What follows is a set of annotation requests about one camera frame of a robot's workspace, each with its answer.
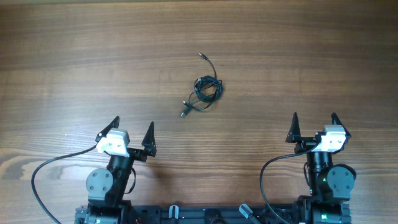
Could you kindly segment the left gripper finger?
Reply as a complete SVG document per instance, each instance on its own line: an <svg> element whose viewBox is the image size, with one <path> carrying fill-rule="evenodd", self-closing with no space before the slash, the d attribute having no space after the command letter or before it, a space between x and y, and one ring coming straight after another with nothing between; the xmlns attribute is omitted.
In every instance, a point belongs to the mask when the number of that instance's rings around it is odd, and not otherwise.
<svg viewBox="0 0 398 224"><path fill-rule="evenodd" d="M142 146L144 147L144 152L146 153L146 155L151 157L155 157L157 153L154 131L155 131L155 124L152 121L141 143Z"/></svg>
<svg viewBox="0 0 398 224"><path fill-rule="evenodd" d="M100 131L97 136L95 141L99 142L103 137L106 137L106 135L109 133L109 131L112 128L118 128L119 127L119 122L120 122L120 117L116 116L112 122L110 122L102 131Z"/></svg>

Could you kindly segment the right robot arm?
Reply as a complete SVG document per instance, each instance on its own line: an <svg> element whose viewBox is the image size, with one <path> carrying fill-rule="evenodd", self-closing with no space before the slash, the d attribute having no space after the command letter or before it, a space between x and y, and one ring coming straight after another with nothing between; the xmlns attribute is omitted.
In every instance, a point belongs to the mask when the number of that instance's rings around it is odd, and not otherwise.
<svg viewBox="0 0 398 224"><path fill-rule="evenodd" d="M331 124L313 137L301 136L297 113L286 137L294 143L294 154L305 155L306 180L310 195L301 195L292 205L294 223L350 223L349 201L356 180L356 171L346 164L334 164L332 156L341 152L351 138L336 113Z"/></svg>

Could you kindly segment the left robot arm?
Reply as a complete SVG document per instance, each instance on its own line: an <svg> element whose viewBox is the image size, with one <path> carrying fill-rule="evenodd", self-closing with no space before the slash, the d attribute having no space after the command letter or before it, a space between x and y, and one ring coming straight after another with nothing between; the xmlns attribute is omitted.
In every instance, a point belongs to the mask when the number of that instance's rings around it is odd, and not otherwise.
<svg viewBox="0 0 398 224"><path fill-rule="evenodd" d="M125 129L119 128L120 117L116 116L96 137L95 149L110 155L106 168L95 169L86 179L88 205L77 208L75 223L122 224L141 223L140 215L130 200L123 199L134 189L126 189L131 174L136 174L133 164L145 162L156 155L155 124L151 122L141 145L143 149L129 147L130 138Z"/></svg>

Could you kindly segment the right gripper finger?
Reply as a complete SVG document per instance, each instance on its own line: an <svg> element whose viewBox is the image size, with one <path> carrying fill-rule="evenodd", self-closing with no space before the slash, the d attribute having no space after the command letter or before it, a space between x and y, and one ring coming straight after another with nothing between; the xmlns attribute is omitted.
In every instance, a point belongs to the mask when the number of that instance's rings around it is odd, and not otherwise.
<svg viewBox="0 0 398 224"><path fill-rule="evenodd" d="M297 143L301 141L299 118L296 112L293 114L292 123L285 141L286 143Z"/></svg>
<svg viewBox="0 0 398 224"><path fill-rule="evenodd" d="M331 114L331 120L332 120L332 124L334 124L334 125L340 125L340 126L343 127L343 129L344 129L344 131L345 131L346 139L350 139L350 138L351 138L350 132L349 132L349 131L345 128L345 126L342 124L342 122L340 121L338 115L337 115L335 112L333 112L333 113Z"/></svg>

